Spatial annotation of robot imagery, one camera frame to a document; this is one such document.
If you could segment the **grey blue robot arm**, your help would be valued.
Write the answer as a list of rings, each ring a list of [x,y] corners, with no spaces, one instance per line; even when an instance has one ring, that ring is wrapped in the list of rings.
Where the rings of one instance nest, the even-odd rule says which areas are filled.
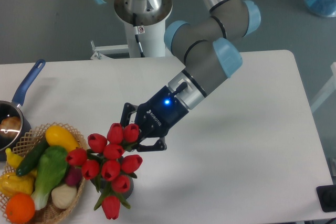
[[[127,45],[93,47],[96,54],[127,51],[131,58],[163,57],[167,51],[184,64],[166,86],[140,105],[126,103],[120,123],[126,151],[163,151],[165,136],[242,65],[232,41],[254,32],[261,16],[243,0],[204,0],[209,18],[198,25],[166,25],[172,0],[95,0],[112,3],[124,23]]]

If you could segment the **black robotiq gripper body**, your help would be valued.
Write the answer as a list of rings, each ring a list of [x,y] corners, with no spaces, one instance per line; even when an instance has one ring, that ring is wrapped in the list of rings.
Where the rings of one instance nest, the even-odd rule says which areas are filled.
[[[147,102],[135,107],[134,123],[140,130],[139,140],[165,137],[168,131],[188,114],[188,109],[177,98],[186,88],[186,85],[179,85],[176,90],[170,91],[164,86]]]

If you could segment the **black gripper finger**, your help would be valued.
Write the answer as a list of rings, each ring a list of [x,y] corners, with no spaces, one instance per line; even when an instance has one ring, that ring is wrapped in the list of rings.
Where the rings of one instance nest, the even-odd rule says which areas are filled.
[[[129,102],[126,102],[123,106],[120,124],[122,127],[126,127],[129,124],[135,123],[135,119],[131,119],[132,116],[136,115],[138,110],[138,105],[131,104]]]
[[[136,148],[138,152],[158,152],[158,151],[165,151],[166,149],[167,144],[165,142],[165,137],[158,138],[153,145],[139,144]]]

